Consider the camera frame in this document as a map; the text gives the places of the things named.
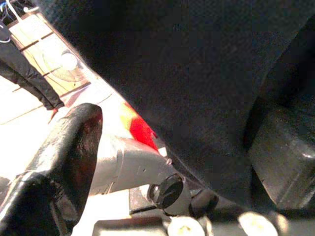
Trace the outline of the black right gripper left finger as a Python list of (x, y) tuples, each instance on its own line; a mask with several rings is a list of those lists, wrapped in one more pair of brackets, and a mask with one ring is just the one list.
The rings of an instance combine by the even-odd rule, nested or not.
[(56, 122), (0, 207), (3, 236), (69, 236), (83, 214), (97, 163), (102, 109), (83, 103)]

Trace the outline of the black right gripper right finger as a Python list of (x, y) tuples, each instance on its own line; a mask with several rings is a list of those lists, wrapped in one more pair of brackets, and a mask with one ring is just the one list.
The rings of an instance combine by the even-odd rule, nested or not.
[(244, 146), (275, 208), (314, 209), (314, 115), (258, 98), (250, 111)]

